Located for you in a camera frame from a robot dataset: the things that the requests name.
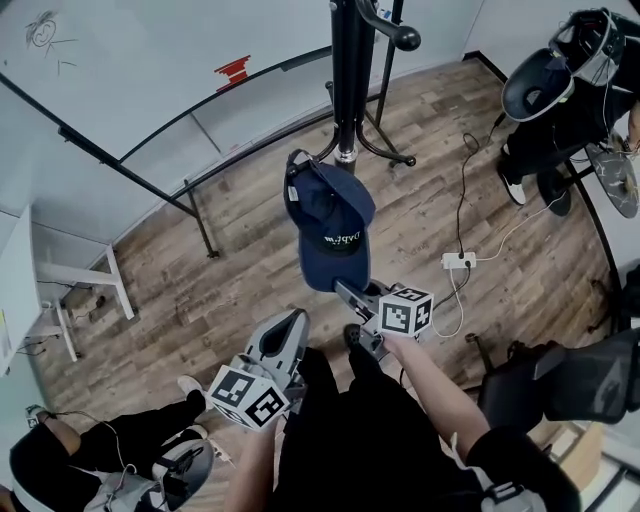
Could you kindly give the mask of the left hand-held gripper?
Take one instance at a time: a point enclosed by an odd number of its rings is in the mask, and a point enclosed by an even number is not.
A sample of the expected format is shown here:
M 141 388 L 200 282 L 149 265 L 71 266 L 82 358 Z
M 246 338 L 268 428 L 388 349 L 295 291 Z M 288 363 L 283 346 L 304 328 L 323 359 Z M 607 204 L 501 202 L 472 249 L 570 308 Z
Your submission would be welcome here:
M 294 327 L 300 321 L 298 348 Z M 306 394 L 298 366 L 309 339 L 309 315 L 292 309 L 262 322 L 248 348 L 217 372 L 206 396 L 227 419 L 262 431 L 285 413 L 297 412 Z

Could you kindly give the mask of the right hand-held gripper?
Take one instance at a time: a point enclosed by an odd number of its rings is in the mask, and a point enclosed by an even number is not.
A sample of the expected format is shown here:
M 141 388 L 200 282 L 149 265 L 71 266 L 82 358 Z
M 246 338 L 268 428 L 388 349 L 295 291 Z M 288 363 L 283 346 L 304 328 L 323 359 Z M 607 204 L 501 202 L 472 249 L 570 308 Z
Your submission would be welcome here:
M 386 287 L 371 280 L 364 290 L 359 290 L 336 280 L 334 292 L 364 320 L 360 344 L 376 360 L 388 353 L 383 346 L 387 335 L 417 339 L 432 323 L 434 295 L 420 288 L 400 283 Z

